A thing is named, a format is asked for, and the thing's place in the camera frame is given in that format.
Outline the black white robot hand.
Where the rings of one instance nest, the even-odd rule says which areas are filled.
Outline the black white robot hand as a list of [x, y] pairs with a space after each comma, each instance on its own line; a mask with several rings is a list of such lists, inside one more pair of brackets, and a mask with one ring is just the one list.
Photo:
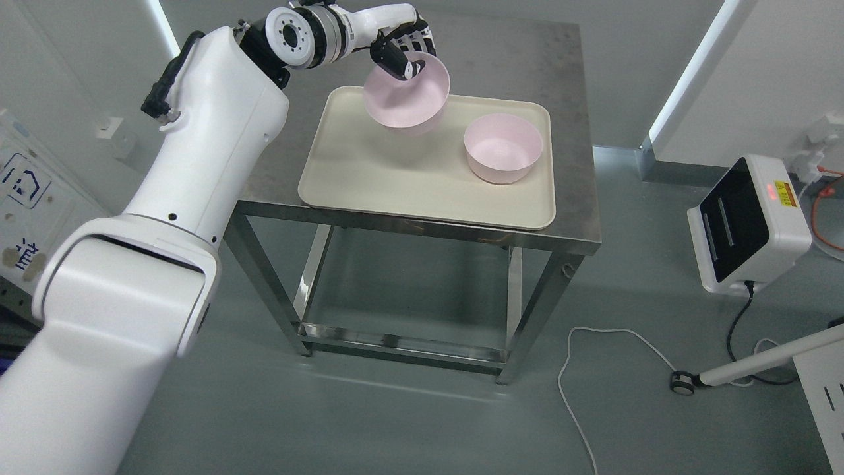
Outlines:
[[342, 13], [351, 51], [367, 50], [376, 66], [398, 81], [409, 81], [426, 66], [409, 52], [437, 56], [430, 24], [409, 3], [386, 4]]

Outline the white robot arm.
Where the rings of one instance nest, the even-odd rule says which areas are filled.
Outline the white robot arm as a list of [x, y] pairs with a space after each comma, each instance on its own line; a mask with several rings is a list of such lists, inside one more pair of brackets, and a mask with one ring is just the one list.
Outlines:
[[3, 474], [113, 474], [162, 375], [198, 334], [219, 246], [266, 145], [286, 123], [289, 68], [332, 63], [388, 21], [294, 2], [241, 27], [193, 32], [142, 110], [165, 135], [136, 195], [76, 229], [49, 259], [32, 312], [43, 327], [2, 376]]

